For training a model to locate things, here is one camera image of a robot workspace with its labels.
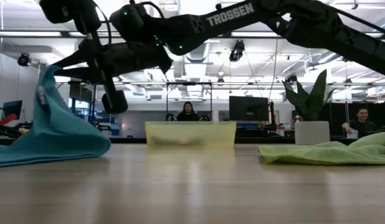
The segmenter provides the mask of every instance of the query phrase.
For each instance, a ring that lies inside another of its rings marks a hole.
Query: person
[[[190,101],[184,103],[183,111],[177,116],[177,121],[199,121],[199,116],[194,112]]]
[[[358,137],[361,138],[368,135],[368,132],[377,130],[376,125],[368,120],[368,110],[366,108],[360,108],[356,116],[357,119],[342,124],[342,128],[344,128],[347,133],[357,131]]]

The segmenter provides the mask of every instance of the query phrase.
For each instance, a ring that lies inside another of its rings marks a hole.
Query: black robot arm
[[[282,18],[290,13],[290,21]],[[143,17],[170,52],[184,55],[205,40],[262,22],[290,43],[328,49],[385,75],[385,42],[343,24],[338,10],[311,0],[248,0],[206,15]]]
[[[74,20],[77,30],[86,35],[79,50],[56,65],[65,68],[87,62],[88,68],[59,70],[56,75],[103,84],[102,101],[108,113],[122,113],[128,108],[113,77],[152,67],[164,73],[169,70],[172,61],[163,45],[176,55],[184,55],[207,39],[256,22],[268,25],[292,44],[328,49],[385,75],[385,42],[345,26],[338,16],[341,11],[319,1],[248,0],[202,16],[164,19],[147,14],[144,5],[152,3],[135,4],[131,0],[109,19],[126,43],[107,45],[100,43],[97,30],[101,22],[93,0],[40,0],[39,4],[51,23]],[[290,21],[282,18],[288,13]]]

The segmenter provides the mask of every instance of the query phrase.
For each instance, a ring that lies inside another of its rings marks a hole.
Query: white planter
[[[295,144],[314,145],[330,141],[328,121],[301,121],[295,123]]]

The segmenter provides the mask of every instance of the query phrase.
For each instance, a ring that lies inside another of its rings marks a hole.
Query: blue towel
[[[33,128],[11,146],[0,146],[0,167],[99,157],[109,150],[110,141],[98,129],[70,112],[55,87],[58,69],[40,73]]]

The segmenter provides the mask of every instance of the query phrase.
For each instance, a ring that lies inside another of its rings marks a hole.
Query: potted plant
[[[330,125],[327,121],[317,121],[322,107],[330,99],[335,89],[325,95],[327,71],[319,74],[310,93],[297,81],[298,92],[294,92],[288,82],[283,82],[288,101],[302,117],[295,123],[295,144],[313,145],[330,141]]]

